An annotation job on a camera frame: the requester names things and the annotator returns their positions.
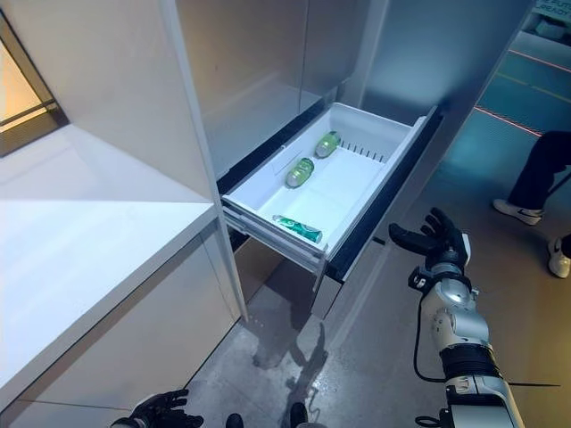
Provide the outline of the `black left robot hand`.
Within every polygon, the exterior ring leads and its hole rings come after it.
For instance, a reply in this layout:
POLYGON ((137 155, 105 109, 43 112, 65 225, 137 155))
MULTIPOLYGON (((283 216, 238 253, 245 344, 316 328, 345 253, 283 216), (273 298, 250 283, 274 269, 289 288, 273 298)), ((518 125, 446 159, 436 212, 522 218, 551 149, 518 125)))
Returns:
POLYGON ((111 427, 194 428, 204 423, 202 416, 187 414, 188 389, 155 394, 138 403, 129 416, 111 423, 111 427))

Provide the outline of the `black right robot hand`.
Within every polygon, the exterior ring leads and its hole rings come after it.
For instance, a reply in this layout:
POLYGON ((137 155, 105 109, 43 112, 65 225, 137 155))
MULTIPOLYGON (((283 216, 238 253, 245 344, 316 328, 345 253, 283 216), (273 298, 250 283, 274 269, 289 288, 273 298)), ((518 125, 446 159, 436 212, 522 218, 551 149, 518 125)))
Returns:
POLYGON ((419 233, 396 223, 389 225, 388 232, 397 246, 424 256, 427 269, 440 263, 449 263, 463 272, 467 265, 468 251, 463 234, 452 220, 436 207, 425 216, 425 223, 419 233))

